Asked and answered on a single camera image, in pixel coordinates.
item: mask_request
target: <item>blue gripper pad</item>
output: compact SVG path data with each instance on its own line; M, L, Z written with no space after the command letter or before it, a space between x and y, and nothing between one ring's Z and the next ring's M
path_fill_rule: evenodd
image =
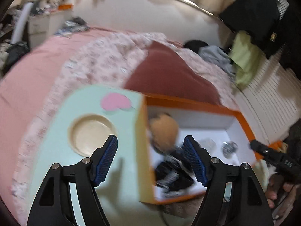
M114 159L114 156L117 152L118 140L115 136L111 139L110 137L106 141L105 145L102 148L100 148L105 149L105 151L102 157L100 158L99 163L96 165L94 178L94 184L96 185L96 187L99 186L100 183L105 180L106 175L108 174L108 171Z
M188 136L184 139L184 152L186 158L189 160L190 165L192 166L192 170L197 178L197 181L202 183L204 187L207 186L208 179L206 176L206 166L202 162L200 156L198 155L197 151L195 150L191 140Z

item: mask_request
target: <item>gray clothing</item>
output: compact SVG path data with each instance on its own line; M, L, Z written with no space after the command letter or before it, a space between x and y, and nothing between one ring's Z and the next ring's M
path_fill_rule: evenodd
M231 64L231 60L225 52L218 46L206 46L201 47L199 50L199 56L206 62L216 64L224 72L228 74L231 81L235 81L236 68Z

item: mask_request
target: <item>pink bedsheet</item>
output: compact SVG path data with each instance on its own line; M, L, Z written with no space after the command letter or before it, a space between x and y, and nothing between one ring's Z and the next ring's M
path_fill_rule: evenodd
M111 30L94 27L67 37L51 37L27 54L0 84L0 195L17 218L10 191L21 139L42 108L63 63L89 41Z

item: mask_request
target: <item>black jacket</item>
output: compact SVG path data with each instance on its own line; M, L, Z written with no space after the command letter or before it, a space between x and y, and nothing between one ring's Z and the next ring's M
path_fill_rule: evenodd
M246 31L264 50L279 22L277 0L236 0L219 17L232 31Z
M290 5L275 30L276 39L264 50L269 58L283 46L279 63L283 68L291 68L298 79L301 79L301 22Z

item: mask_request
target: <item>cardboard box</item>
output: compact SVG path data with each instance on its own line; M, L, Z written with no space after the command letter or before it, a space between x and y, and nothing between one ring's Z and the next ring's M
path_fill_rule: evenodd
M196 141L211 138L217 145L212 156L218 157L225 164L239 166L243 162L251 165L255 163L256 156L249 148L249 142L255 137L240 112L180 98L145 95L136 121L136 158L141 202L168 204L194 198L206 191L195 177L194 185L187 189L185 195L178 197L164 197L162 188L155 185L154 169L163 160L163 155L154 150L147 132L149 119L162 112L170 114L180 126L176 142L178 146L183 145L187 135L192 135ZM226 159L222 154L224 141L233 141L238 145L231 159Z

